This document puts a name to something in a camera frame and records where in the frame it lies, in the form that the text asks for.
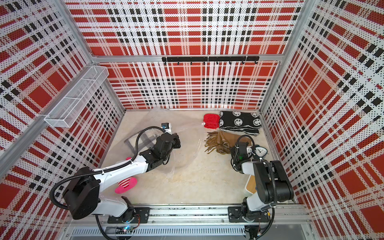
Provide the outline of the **cream grey plaid scarf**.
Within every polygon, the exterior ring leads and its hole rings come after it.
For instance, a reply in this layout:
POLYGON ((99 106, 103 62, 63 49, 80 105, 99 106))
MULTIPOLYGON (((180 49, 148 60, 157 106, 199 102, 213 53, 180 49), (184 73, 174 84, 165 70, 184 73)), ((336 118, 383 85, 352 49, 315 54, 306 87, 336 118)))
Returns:
MULTIPOLYGON (((136 140, 140 131, 129 136, 124 140, 124 144, 128 147, 128 149, 132 152, 136 152, 136 140)), ((152 148, 156 142, 157 137, 162 134, 160 130, 157 129, 149 129, 141 134, 138 141, 138 153, 144 151, 146 149, 152 148)))

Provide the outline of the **brown plaid scarf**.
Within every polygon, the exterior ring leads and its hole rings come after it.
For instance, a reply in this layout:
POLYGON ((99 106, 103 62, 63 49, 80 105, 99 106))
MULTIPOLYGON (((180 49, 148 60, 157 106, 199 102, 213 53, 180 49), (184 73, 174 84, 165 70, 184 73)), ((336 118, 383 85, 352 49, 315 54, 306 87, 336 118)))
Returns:
POLYGON ((240 135, 223 131, 208 132, 205 140, 205 152, 207 154, 211 152, 222 155, 230 154, 230 149, 235 146, 239 137, 240 135))

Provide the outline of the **clear plastic vacuum bag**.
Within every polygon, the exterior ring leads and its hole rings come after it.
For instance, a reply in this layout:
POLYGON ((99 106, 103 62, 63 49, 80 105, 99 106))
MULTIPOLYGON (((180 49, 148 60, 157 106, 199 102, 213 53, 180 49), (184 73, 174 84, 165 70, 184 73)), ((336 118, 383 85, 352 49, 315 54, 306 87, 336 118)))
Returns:
POLYGON ((174 174, 185 169, 198 155, 204 130, 192 114, 152 110, 122 140, 129 157, 146 163, 147 172, 174 174))

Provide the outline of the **black smiley face scarf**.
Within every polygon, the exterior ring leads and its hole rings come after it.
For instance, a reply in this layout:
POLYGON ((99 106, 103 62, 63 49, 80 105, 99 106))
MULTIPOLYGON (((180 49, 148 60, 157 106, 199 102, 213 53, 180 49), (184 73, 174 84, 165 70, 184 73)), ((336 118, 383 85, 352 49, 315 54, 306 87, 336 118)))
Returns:
POLYGON ((241 132, 257 136, 262 127, 257 113, 221 111, 219 113, 219 128, 226 132, 241 132))

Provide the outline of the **red knitted scarf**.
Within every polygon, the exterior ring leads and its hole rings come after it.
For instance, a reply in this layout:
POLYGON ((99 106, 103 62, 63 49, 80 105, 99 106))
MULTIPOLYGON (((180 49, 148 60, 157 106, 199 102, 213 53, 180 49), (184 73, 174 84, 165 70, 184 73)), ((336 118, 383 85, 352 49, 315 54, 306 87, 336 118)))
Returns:
POLYGON ((206 129, 215 130, 220 127, 220 116, 217 114, 205 114, 203 123, 206 129))

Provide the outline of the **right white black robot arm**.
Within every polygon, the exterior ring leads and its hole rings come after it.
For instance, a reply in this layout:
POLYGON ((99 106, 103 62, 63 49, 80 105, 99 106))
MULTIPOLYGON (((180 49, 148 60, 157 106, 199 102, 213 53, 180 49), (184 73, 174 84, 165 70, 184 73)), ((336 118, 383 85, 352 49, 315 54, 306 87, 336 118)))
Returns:
POLYGON ((266 148, 239 142, 230 153, 231 165, 236 172, 255 177, 256 192, 243 201, 246 212, 263 212, 294 198, 293 187, 282 163, 267 161, 266 148))

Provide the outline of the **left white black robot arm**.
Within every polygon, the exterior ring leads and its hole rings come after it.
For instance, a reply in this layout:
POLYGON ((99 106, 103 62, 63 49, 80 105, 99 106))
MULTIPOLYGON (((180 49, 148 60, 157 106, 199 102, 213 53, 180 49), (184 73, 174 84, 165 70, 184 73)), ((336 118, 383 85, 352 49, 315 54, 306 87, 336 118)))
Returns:
POLYGON ((102 193, 114 184, 169 162, 172 150, 181 147, 180 138, 164 128, 156 129, 162 134, 152 147, 143 152, 139 151, 139 141, 149 128, 138 133, 134 155, 129 160, 102 169, 84 167, 75 175, 60 180, 50 190, 51 202, 58 208, 70 211, 74 220, 89 215, 109 215, 122 222, 131 221, 137 213, 128 198, 108 199, 102 193))

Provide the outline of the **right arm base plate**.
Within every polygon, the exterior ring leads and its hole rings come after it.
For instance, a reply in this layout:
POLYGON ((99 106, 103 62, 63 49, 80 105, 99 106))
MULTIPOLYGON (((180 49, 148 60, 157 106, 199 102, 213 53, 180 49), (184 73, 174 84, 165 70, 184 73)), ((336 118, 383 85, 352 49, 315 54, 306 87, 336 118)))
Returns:
POLYGON ((241 206, 228 207, 230 223, 268 223, 269 216, 266 212, 249 211, 241 206))

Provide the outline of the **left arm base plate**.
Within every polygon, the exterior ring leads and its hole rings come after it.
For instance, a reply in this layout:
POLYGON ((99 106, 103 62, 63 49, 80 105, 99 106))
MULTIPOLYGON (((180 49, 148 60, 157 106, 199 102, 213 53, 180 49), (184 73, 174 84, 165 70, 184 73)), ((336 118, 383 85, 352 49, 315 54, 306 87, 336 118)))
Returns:
POLYGON ((151 208, 149 207, 128 209, 120 217, 109 216, 108 224, 146 224, 149 219, 150 210, 151 208))

